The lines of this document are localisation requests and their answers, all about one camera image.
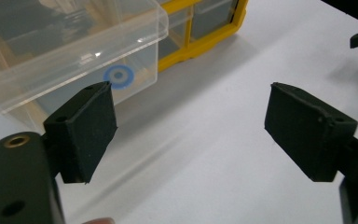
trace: blue circular sticker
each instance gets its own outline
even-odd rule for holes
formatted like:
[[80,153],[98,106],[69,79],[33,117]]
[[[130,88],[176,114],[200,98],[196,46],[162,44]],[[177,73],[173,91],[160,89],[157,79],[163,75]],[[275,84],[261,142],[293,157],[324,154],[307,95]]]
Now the blue circular sticker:
[[113,65],[104,72],[103,80],[110,81],[113,90],[123,90],[132,84],[134,74],[126,65]]

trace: white surface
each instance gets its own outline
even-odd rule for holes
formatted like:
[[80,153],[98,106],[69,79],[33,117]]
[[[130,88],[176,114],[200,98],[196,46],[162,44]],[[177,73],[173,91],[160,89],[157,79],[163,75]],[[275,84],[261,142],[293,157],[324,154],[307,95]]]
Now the white surface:
[[[264,118],[279,81],[358,120],[357,33],[357,20],[318,0],[250,0],[236,35],[117,106],[91,183],[60,183],[68,223],[342,223],[342,175],[312,183]],[[0,120],[0,138],[12,131]]]

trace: plastic box lid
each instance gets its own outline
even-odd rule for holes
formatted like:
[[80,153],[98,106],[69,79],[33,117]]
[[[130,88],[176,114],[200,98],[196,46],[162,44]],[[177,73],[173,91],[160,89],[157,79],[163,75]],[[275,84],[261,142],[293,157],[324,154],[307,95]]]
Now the plastic box lid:
[[154,0],[0,0],[0,113],[167,34]]

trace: clear plastic storage box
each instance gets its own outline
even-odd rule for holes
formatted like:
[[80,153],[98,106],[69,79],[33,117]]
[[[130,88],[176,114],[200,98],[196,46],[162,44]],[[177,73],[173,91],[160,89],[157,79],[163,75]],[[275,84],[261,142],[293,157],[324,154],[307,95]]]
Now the clear plastic storage box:
[[167,34],[154,0],[0,0],[0,114],[42,132],[51,112],[104,80],[117,104],[157,80]]
[[192,7],[181,9],[169,15],[168,37],[158,43],[158,58],[162,59],[179,49],[186,43],[187,22],[193,18]]

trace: yellow storage organizer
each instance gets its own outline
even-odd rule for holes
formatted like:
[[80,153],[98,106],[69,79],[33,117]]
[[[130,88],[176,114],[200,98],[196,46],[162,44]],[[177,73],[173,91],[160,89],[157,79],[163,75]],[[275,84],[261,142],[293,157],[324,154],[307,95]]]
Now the yellow storage organizer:
[[248,0],[158,0],[169,15],[169,36],[158,43],[158,70],[195,58],[235,34]]

